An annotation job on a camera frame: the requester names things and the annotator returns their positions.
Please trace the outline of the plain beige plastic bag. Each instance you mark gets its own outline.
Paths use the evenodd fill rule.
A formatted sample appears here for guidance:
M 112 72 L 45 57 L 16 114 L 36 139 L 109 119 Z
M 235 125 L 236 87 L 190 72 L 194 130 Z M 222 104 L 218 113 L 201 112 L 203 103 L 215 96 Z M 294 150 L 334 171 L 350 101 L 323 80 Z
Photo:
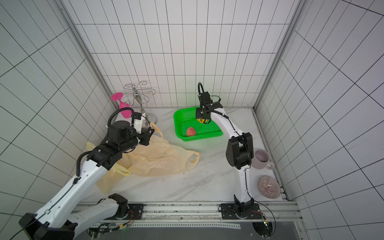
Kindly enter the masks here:
M 184 174 L 196 167 L 201 154 L 171 145 L 154 123 L 156 131 L 148 146 L 139 145 L 113 166 L 112 170 L 122 176 L 161 177 Z

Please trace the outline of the pink peach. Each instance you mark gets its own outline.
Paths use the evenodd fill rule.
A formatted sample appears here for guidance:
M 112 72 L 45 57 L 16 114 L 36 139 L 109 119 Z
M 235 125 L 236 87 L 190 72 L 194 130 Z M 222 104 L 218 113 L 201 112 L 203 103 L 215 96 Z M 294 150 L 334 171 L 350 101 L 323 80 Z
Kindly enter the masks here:
M 197 134 L 196 130 L 193 127 L 189 127 L 186 131 L 188 137 L 195 136 Z

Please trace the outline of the yellow printed plastic bag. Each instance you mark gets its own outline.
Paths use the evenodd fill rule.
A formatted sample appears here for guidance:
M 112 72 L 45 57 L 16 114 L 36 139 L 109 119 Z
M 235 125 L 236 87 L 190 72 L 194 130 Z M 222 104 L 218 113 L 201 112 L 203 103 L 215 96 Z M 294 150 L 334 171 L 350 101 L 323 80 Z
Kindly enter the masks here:
M 123 153 L 123 157 L 99 180 L 97 180 L 96 185 L 103 194 L 110 193 L 112 188 L 114 188 L 124 177 L 128 177 L 132 174 L 126 163 L 128 156 L 127 153 Z

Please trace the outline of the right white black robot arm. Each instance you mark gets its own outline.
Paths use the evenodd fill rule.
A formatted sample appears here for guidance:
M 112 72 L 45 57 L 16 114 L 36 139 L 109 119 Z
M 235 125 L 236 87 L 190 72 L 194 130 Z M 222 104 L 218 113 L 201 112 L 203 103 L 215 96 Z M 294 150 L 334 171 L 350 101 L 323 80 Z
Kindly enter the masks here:
M 214 122 L 228 135 L 226 158 L 235 170 L 236 182 L 234 211 L 239 219 L 246 219 L 255 205 L 250 190 L 250 168 L 254 157 L 253 137 L 251 133 L 245 133 L 233 124 L 221 101 L 214 102 L 202 84 L 198 84 L 198 99 L 200 106 L 196 109 L 196 119 L 203 124 Z

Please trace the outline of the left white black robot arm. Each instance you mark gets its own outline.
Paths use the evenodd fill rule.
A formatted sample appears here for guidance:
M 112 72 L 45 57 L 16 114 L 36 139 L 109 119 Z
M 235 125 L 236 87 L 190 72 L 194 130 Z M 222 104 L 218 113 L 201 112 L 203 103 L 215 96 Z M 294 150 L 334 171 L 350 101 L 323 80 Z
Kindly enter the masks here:
M 112 194 L 100 203 L 78 213 L 72 211 L 90 188 L 138 145 L 147 146 L 155 129 L 137 133 L 133 123 L 117 121 L 108 126 L 105 139 L 93 150 L 82 153 L 76 175 L 42 208 L 26 213 L 19 221 L 31 240 L 72 240 L 83 231 L 108 218 L 132 217 L 128 200 Z

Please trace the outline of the green plastic basket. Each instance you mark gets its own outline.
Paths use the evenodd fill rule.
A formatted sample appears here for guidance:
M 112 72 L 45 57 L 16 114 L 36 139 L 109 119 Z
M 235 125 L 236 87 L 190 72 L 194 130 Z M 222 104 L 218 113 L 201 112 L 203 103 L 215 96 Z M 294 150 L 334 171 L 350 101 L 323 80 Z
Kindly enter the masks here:
M 222 136 L 223 132 L 216 123 L 203 124 L 195 118 L 196 108 L 180 109 L 174 113 L 176 136 L 184 142 Z M 193 128 L 196 134 L 194 136 L 187 136 L 188 128 Z

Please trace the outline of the pink plastic wine glass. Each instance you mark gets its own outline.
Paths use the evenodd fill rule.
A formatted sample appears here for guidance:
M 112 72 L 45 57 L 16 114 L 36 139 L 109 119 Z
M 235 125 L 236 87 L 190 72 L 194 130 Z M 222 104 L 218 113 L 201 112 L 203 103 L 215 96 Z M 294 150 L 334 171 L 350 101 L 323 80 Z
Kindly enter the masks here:
M 127 94 L 123 93 L 115 93 L 111 96 L 111 100 L 119 103 L 119 109 L 131 107 L 127 101 L 124 102 L 124 99 L 127 97 Z M 125 119 L 129 119 L 132 116 L 132 112 L 128 110 L 124 110 L 121 112 L 121 115 Z

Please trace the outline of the silver metal glass rack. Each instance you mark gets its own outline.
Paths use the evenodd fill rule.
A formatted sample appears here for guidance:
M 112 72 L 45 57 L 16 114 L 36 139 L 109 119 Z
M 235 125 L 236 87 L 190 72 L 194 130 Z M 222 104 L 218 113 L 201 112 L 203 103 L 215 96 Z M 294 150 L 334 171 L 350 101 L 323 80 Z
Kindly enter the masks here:
M 146 117 L 150 123 L 156 124 L 158 120 L 157 117 L 152 113 L 148 113 L 144 108 L 144 105 L 150 101 L 149 96 L 155 95 L 156 90 L 149 87 L 147 81 L 139 81 L 136 84 L 126 84 L 124 85 L 124 90 L 128 91 L 127 95 L 133 95 L 134 100 L 139 104 L 141 114 Z

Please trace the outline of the purple mug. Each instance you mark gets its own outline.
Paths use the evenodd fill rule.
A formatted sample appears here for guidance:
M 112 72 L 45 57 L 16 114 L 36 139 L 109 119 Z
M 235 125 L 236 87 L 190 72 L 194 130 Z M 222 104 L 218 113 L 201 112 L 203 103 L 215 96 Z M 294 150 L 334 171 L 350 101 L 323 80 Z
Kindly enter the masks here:
M 273 170 L 276 167 L 276 165 L 271 161 L 269 153 L 263 149 L 255 151 L 251 166 L 258 170 Z

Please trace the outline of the aluminium mounting rail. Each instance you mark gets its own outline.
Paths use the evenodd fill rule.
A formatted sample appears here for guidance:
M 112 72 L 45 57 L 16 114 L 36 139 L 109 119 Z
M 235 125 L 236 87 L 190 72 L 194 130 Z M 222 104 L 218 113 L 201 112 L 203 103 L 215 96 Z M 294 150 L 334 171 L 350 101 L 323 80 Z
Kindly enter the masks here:
M 245 213 L 238 214 L 234 204 L 221 202 L 148 202 L 130 203 L 129 213 L 118 220 L 112 216 L 98 217 L 83 229 L 102 231 L 149 227 L 214 227 L 239 229 L 240 223 L 275 225 L 292 222 L 302 230 L 303 218 L 295 202 L 259 202 Z

